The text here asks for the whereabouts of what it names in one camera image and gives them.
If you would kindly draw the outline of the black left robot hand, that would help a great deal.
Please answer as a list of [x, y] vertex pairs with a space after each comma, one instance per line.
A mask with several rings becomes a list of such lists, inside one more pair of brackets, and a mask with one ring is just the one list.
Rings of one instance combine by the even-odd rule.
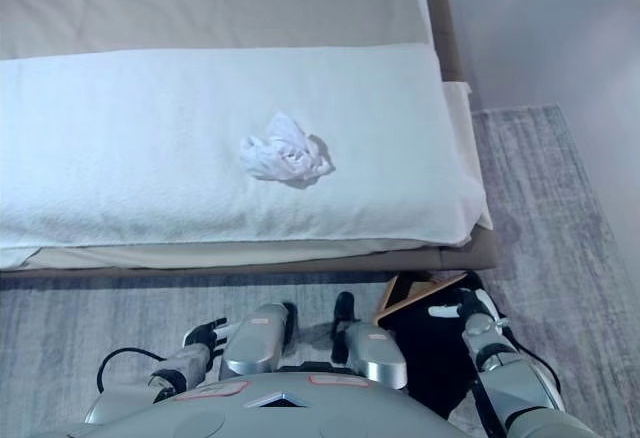
[[213, 367], [214, 359], [223, 353], [221, 346], [227, 343], [235, 330], [236, 326], [229, 324], [226, 318], [214, 319], [211, 322], [198, 325], [186, 333], [183, 339], [183, 346], [204, 345], [209, 351], [206, 370], [210, 371]]

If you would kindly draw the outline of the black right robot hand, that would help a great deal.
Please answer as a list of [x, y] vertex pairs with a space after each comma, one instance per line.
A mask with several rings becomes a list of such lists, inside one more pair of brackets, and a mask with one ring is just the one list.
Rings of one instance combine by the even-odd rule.
[[503, 318], [491, 296], [483, 288], [448, 287], [434, 295], [427, 306], [427, 316], [438, 326], [460, 335], [472, 315], [481, 314], [497, 322]]

